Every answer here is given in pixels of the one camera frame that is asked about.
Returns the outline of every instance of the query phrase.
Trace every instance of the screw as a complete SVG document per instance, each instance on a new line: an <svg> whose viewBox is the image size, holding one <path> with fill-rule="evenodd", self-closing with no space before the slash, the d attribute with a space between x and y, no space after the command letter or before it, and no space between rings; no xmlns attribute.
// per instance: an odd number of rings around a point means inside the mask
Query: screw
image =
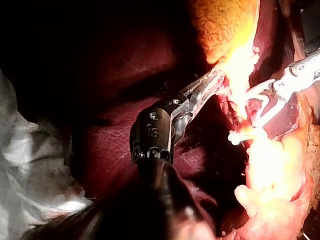
<svg viewBox="0 0 320 240"><path fill-rule="evenodd" d="M150 117L151 120L156 121L156 120L159 119L159 114L156 113L156 112L151 112L151 113L149 114L149 117Z"/></svg>
<svg viewBox="0 0 320 240"><path fill-rule="evenodd" d="M173 103L174 105L178 105L178 104L180 103L180 101L179 101L179 99L173 99L173 100L172 100L172 103Z"/></svg>

